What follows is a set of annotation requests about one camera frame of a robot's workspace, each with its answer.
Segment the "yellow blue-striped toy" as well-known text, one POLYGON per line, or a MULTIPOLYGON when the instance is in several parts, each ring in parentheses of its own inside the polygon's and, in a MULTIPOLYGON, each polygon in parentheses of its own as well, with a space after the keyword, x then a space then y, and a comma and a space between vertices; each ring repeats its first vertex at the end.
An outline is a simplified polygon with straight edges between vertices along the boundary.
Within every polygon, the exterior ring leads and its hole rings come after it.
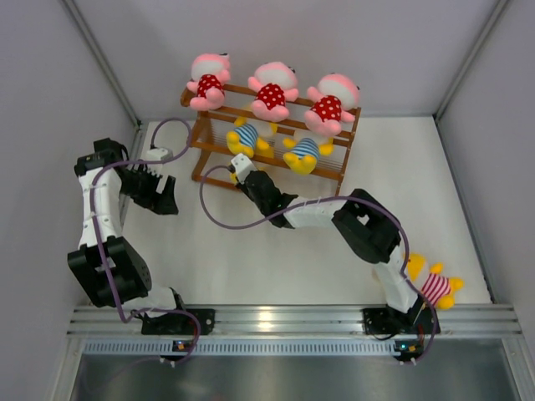
POLYGON ((227 132, 227 148, 234 155, 273 158, 274 136, 277 131, 277 123, 239 116, 235 119, 233 128, 227 132))
POLYGON ((283 146, 286 148, 283 161, 289 169, 299 175, 308 175, 316 168, 321 156, 332 154, 334 138, 296 129, 293 136, 283 139, 283 146))

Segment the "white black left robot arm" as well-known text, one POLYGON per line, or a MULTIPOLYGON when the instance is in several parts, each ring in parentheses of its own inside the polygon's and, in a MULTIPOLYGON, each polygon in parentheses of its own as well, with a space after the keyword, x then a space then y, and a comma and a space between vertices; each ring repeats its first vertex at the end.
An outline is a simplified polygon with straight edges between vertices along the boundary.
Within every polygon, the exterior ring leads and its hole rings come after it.
POLYGON ((126 240, 120 217, 120 199, 158 216, 175 216, 175 177, 161 174, 161 165, 173 153, 155 146, 140 163, 130 163, 121 143, 105 138, 74 165, 84 217, 78 247, 67 255, 70 271, 96 307, 116 307, 148 297, 153 288, 149 267, 126 240))

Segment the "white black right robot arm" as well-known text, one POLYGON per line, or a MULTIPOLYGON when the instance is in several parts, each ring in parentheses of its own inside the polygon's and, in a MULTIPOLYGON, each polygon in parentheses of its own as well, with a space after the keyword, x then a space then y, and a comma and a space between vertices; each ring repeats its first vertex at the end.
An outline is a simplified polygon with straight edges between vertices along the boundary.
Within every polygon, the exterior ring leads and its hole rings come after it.
POLYGON ((307 200, 281 192, 260 170, 238 173, 237 188, 277 228, 336 230, 360 260, 374 267, 385 292, 385 324, 402 332, 419 324, 425 300, 405 273, 408 237, 399 220, 366 190, 307 200))

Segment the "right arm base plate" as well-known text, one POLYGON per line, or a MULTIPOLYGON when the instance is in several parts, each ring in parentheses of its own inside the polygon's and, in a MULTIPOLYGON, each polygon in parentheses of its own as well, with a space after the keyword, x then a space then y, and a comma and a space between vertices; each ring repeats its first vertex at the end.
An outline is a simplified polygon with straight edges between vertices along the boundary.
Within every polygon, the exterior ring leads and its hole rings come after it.
POLYGON ((401 313, 390 307, 368 307, 362 310, 364 331, 373 336, 394 336, 398 334, 431 335, 441 332, 440 324, 429 308, 415 312, 401 313))

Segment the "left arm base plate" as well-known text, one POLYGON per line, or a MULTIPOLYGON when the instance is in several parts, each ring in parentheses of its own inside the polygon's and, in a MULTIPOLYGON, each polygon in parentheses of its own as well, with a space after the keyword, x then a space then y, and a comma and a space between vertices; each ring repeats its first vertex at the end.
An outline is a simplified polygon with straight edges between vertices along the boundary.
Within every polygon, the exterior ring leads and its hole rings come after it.
MULTIPOLYGON (((215 326, 216 311, 210 308, 193 308, 187 311, 200 323, 201 335, 208 335, 215 326)), ((144 335, 196 335, 194 321, 183 315, 164 313, 159 317, 149 317, 147 313, 138 317, 142 321, 141 333, 144 335)))

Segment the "pink red-dotted toy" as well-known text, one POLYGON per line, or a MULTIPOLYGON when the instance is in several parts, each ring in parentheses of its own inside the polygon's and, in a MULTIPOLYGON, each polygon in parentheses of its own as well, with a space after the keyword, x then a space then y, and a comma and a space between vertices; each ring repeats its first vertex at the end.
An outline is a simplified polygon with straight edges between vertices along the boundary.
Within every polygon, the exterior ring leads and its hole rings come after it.
POLYGON ((298 97, 298 80, 292 67, 282 62, 264 63, 248 78, 247 85, 256 93, 251 103, 256 117, 273 123, 288 118, 286 103, 298 97))
POLYGON ((316 135, 333 137, 342 131, 342 123, 354 122, 351 109, 358 106, 359 86, 343 74, 327 74, 306 93, 313 102, 304 113, 304 123, 316 135))
POLYGON ((194 94, 190 107, 195 111, 219 109, 225 102, 224 85, 230 80, 228 53, 204 53, 191 66, 191 80, 186 87, 194 94))

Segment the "yellow pink-striped toy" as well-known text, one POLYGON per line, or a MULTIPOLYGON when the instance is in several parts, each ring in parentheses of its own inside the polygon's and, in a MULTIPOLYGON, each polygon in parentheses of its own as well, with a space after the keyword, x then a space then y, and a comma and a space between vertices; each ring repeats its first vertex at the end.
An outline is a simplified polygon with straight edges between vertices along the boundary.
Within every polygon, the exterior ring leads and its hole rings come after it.
MULTIPOLYGON (((259 167, 258 169, 259 169, 260 171, 265 171, 265 170, 266 170, 265 167, 259 167)), ((238 180, 237 180, 237 175, 236 175, 235 173, 231 173, 231 174, 230 174, 230 179, 231 179, 231 181, 232 181, 233 184, 236 184, 236 183, 238 182, 238 180)))
POLYGON ((388 263, 374 265, 374 278, 381 284, 386 304, 398 312, 407 313, 416 303, 418 294, 411 283, 431 304, 439 309, 455 305, 455 292, 464 282, 459 277, 446 277, 442 274, 443 264, 430 265, 426 258, 417 253, 409 254, 405 277, 400 268, 405 259, 400 248, 388 263))

